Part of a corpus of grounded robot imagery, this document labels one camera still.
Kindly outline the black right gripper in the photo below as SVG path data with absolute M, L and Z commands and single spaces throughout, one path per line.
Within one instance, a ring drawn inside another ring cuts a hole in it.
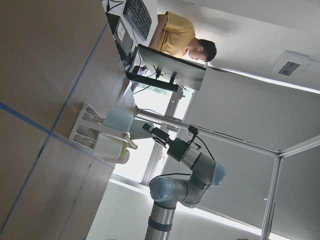
M 174 160 L 176 160 L 177 162 L 181 162 L 184 155 L 186 154 L 188 148 L 190 147 L 190 145 L 183 141 L 180 138 L 176 138 L 175 140 L 172 140 L 169 138 L 169 135 L 157 128 L 154 127 L 153 128 L 153 124 L 152 123 L 145 123 L 142 128 L 148 132 L 151 132 L 152 134 L 152 139 L 162 145 L 163 147 L 166 146 L 166 144 L 169 145 L 169 148 L 167 150 L 167 154 L 173 158 Z

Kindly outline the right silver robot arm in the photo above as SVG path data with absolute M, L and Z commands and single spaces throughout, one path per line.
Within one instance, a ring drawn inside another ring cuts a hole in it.
M 219 186 L 226 169 L 213 157 L 207 156 L 180 138 L 171 140 L 169 135 L 157 127 L 144 124 L 143 129 L 152 134 L 155 142 L 169 146 L 167 154 L 192 171 L 189 179 L 157 176 L 149 183 L 150 195 L 154 200 L 148 227 L 147 240 L 167 240 L 172 229 L 176 205 L 180 202 L 194 208 L 210 186 Z

